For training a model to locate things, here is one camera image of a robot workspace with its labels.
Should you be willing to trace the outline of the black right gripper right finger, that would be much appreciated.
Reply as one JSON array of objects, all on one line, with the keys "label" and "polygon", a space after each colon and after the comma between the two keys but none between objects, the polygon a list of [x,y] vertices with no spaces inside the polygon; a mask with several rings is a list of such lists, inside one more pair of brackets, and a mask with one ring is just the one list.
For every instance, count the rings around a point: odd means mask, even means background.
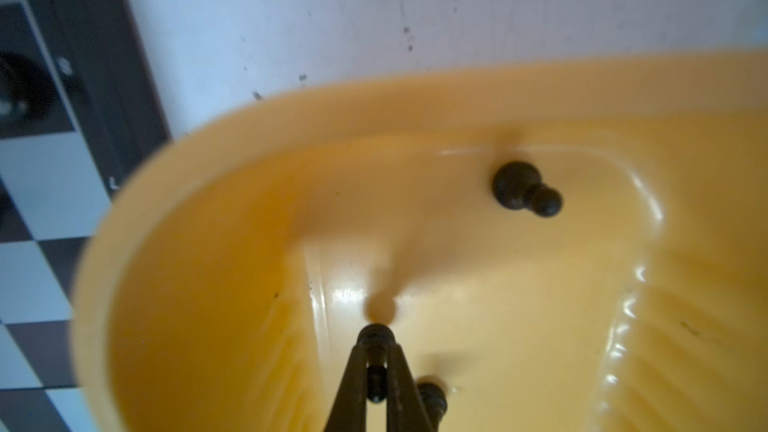
[{"label": "black right gripper right finger", "polygon": [[399,344],[387,357],[386,431],[433,431],[429,415]]}]

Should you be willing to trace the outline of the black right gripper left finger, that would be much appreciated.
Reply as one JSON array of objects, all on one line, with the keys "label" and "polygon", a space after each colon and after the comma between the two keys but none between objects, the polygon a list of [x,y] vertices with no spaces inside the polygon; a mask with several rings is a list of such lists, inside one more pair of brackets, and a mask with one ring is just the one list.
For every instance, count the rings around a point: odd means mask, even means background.
[{"label": "black right gripper left finger", "polygon": [[355,345],[350,353],[325,432],[364,432],[367,410],[367,353]]}]

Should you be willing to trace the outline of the black pawn mid tub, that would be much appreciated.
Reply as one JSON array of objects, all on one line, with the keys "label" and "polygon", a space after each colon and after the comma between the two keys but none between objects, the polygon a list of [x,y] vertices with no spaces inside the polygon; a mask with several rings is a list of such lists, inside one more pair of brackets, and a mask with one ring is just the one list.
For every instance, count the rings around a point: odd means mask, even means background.
[{"label": "black pawn mid tub", "polygon": [[379,404],[388,394],[388,353],[395,344],[394,333],[385,325],[369,324],[358,335],[357,344],[366,353],[367,399]]}]

